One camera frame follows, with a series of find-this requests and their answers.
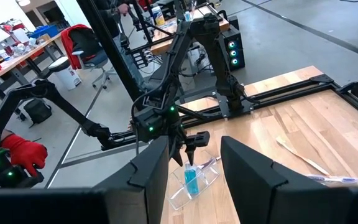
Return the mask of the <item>neighbouring wooden robot table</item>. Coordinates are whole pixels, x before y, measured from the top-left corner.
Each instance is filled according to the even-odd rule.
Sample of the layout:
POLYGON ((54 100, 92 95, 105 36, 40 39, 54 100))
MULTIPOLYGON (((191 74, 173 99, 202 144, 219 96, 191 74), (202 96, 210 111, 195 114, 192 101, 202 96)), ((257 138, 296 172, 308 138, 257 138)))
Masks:
MULTIPOLYGON (((218 14, 217 10, 215 10, 215 8, 211 4, 201 6, 198 9, 191 11, 190 15, 192 16, 193 19, 196 19, 196 18, 201 18, 205 14, 209 14, 209 13, 211 14, 215 13, 218 15, 219 27, 221 31, 226 31, 229 29, 230 24, 228 20, 223 17, 224 14, 223 13, 218 14)), ((159 26, 159 28, 161 28, 166 32, 174 34, 177 30, 176 18, 174 17, 172 19, 166 20, 164 25, 159 26)), ((154 55, 160 55, 165 53, 170 48, 170 45, 173 42, 173 36, 169 36, 168 34, 155 29, 154 37, 152 40, 153 43, 155 43, 155 45, 151 46, 150 51, 154 55)))

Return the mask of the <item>clear acrylic organizer box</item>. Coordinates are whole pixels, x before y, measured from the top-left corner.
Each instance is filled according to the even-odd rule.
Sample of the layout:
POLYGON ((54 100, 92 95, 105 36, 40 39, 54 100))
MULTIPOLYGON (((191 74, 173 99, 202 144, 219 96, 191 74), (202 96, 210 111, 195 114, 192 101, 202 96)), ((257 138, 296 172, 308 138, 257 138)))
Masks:
POLYGON ((191 196, 186 188, 184 171, 185 164, 189 163, 188 161, 185 161, 182 167, 177 167, 169 173, 167 200, 174 210, 179 210, 191 201, 195 200, 220 176, 217 167, 218 162, 215 165, 208 166, 203 170, 197 168, 198 165, 204 164, 212 157, 214 156, 205 150, 198 152, 195 156, 194 164, 192 166, 196 167, 197 171, 198 195, 191 196))

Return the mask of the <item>black frame upright post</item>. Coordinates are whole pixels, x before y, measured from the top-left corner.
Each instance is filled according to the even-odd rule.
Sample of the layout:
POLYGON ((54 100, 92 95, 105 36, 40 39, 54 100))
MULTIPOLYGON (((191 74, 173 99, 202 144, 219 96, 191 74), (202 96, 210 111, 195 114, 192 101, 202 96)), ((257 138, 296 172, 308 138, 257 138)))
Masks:
POLYGON ((141 95, 140 89, 132 77, 132 73, 129 70, 129 67, 126 65, 124 58, 119 53, 119 49, 114 43, 106 24, 104 23, 100 13, 96 8, 96 5, 94 4, 93 0, 76 1, 83 11, 83 14, 87 18, 89 24, 91 25, 91 28, 96 34, 103 49, 105 50, 106 55, 110 59, 131 100, 135 102, 135 100, 141 95))

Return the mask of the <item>long wooden workbench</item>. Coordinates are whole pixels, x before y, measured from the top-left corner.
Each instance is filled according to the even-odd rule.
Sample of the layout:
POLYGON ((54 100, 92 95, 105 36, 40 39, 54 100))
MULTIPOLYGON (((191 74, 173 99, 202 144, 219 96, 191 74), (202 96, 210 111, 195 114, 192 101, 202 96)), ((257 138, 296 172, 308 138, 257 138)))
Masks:
POLYGON ((0 69, 0 77, 2 75, 4 75, 5 73, 7 73, 8 71, 12 70, 13 68, 15 68, 18 64, 20 64, 23 61, 27 61, 27 64, 30 65, 30 59, 31 56, 33 54, 35 54, 36 52, 38 52, 39 50, 42 50, 44 48, 46 48, 49 44, 54 44, 55 40, 60 38, 62 33, 58 33, 56 36, 49 38, 48 40, 46 40, 45 42, 39 44, 38 46, 36 46, 36 48, 32 49, 31 51, 25 53, 24 55, 21 55, 19 57, 16 57, 14 59, 11 59, 7 62, 3 62, 1 64, 1 69, 0 69))

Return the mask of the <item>white trash can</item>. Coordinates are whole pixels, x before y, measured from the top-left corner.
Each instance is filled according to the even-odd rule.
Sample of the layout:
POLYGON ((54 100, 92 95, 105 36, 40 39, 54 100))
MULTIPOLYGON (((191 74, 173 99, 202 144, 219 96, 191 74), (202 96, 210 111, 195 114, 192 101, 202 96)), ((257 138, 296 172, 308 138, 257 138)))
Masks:
POLYGON ((60 57, 48 66, 48 69, 63 83, 67 90, 75 89, 80 83, 81 78, 72 69, 68 57, 60 57))

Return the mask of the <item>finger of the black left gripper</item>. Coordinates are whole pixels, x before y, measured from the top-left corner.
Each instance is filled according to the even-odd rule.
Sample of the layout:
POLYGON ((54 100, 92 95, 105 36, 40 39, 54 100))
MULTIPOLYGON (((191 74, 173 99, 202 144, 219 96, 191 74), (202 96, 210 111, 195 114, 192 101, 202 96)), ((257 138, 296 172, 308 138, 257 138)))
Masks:
POLYGON ((210 133, 208 131, 198 132, 195 135, 187 136, 185 139, 185 153, 192 166, 194 164, 194 152, 197 147, 206 147, 209 143, 210 133))
POLYGON ((183 161, 180 154, 182 143, 177 139, 173 138, 170 144, 170 158, 173 159, 180 167, 183 166, 183 161))

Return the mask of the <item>black aluminium table frame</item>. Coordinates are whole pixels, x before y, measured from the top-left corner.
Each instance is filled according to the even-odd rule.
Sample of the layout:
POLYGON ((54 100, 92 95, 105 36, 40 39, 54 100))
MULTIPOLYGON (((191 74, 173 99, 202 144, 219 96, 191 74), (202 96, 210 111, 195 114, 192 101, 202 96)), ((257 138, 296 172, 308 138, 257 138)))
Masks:
MULTIPOLYGON (((242 107, 237 111, 230 110, 227 98, 219 93, 216 94, 218 105, 201 111, 193 111, 180 105, 176 106, 179 110, 179 115, 185 130, 187 128, 192 128, 194 126, 206 124, 219 119, 249 114, 254 110, 325 90, 335 92, 358 111, 358 98, 350 92, 341 94, 337 91, 340 87, 342 86, 339 86, 332 78, 326 74, 321 74, 297 83, 292 83, 273 90, 258 93, 256 95, 248 96, 245 94, 246 98, 242 101, 242 107)), ((110 133, 108 130, 104 130, 103 133, 106 137, 100 139, 102 151, 140 142, 137 141, 134 130, 123 133, 110 133)))

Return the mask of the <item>black computer tower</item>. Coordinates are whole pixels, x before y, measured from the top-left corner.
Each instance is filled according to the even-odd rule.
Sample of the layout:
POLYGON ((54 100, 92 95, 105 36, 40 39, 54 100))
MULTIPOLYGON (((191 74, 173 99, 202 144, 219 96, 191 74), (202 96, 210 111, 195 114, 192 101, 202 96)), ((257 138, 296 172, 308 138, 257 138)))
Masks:
POLYGON ((229 69, 235 71, 245 67, 244 49, 242 46, 241 33, 233 25, 222 33, 224 44, 229 56, 229 69))

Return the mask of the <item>purple white toothbrush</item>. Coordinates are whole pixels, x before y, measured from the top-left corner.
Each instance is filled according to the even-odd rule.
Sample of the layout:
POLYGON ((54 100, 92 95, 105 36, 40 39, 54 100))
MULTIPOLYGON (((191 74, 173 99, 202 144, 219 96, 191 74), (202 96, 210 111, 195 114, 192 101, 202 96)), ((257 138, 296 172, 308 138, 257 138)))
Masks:
POLYGON ((200 170, 203 170, 203 169, 207 168, 208 166, 215 165, 217 163, 217 161, 220 161, 220 160, 221 160, 221 156, 212 157, 209 161, 205 162, 204 164, 198 165, 197 168, 199 168, 200 170))
POLYGON ((358 178, 354 177, 339 177, 339 176, 322 176, 309 174, 306 175, 308 178, 317 181, 324 185, 329 184, 342 184, 342 185, 358 185, 358 178))
POLYGON ((310 166, 312 166, 313 168, 315 168, 316 170, 318 170, 320 173, 324 174, 325 176, 330 176, 329 172, 326 171, 325 169, 323 169, 320 165, 318 165, 317 163, 315 163, 314 161, 312 161, 311 159, 305 158, 304 156, 300 155, 299 153, 297 153, 294 149, 290 148, 285 140, 283 140, 281 137, 277 137, 276 138, 276 142, 279 143, 279 145, 281 145, 282 147, 284 147, 287 151, 289 151, 290 153, 292 153, 293 155, 295 155, 296 157, 300 158, 301 160, 303 160, 304 162, 306 162, 307 164, 309 164, 310 166))

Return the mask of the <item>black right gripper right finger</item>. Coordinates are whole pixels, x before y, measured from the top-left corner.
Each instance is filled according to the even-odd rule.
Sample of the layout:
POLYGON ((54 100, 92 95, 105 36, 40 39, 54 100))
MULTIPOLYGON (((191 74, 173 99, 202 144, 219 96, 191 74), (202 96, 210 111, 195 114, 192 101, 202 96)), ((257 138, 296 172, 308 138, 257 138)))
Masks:
POLYGON ((320 184, 230 136, 221 160, 241 224, 358 224, 358 186, 320 184))

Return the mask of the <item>person's hand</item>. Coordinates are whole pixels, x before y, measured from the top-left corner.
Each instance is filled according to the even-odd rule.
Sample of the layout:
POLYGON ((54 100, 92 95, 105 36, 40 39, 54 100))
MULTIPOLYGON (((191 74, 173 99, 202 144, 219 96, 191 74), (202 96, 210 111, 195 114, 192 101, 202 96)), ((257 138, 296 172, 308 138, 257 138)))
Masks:
POLYGON ((37 176, 34 165, 45 167, 48 152, 42 144, 11 134, 1 141, 1 147, 10 151, 12 164, 23 166, 31 176, 37 176))

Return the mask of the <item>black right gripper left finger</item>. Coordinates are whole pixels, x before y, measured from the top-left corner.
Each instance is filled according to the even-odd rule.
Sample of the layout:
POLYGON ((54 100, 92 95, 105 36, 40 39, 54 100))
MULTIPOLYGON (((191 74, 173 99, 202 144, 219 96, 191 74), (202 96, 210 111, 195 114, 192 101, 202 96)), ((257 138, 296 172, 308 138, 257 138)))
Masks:
POLYGON ((42 176, 0 158, 0 224, 159 224, 168 177, 168 137, 92 188, 36 189, 42 176))

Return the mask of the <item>office chair with red jacket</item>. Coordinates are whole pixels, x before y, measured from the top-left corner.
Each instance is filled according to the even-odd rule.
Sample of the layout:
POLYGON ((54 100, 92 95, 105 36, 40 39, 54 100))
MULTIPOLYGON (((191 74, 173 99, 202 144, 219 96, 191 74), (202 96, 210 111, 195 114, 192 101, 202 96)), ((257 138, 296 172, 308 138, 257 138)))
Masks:
POLYGON ((72 69, 101 69, 102 74, 93 81, 92 86, 96 88, 96 83, 102 80, 101 87, 106 90, 106 83, 116 72, 113 68, 104 69, 109 58, 92 28, 84 24, 68 27, 61 32, 61 40, 72 69))

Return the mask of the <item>yellow disinfecting wipes canister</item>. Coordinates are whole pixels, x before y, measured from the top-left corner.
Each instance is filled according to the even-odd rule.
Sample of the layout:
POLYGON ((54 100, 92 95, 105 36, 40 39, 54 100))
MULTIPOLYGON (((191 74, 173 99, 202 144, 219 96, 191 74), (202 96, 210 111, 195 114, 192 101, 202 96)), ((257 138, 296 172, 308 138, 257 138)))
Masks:
POLYGON ((156 26, 163 26, 165 24, 165 18, 160 6, 155 6, 152 8, 152 16, 156 26))

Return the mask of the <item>person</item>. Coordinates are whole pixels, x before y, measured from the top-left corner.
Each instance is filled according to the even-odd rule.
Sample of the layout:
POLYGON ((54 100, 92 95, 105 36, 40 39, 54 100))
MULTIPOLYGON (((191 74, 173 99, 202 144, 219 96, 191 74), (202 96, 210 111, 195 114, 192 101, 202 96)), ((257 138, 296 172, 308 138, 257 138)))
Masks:
POLYGON ((137 86, 141 90, 146 90, 146 85, 141 73, 138 71, 133 59, 130 55, 125 53, 125 50, 121 47, 121 40, 119 37, 119 28, 116 21, 113 18, 113 14, 118 12, 122 15, 126 15, 129 12, 130 5, 125 0, 93 0, 94 4, 102 17, 106 27, 108 28, 111 37, 118 49, 122 54, 122 58, 125 61, 132 78, 137 83, 137 86))

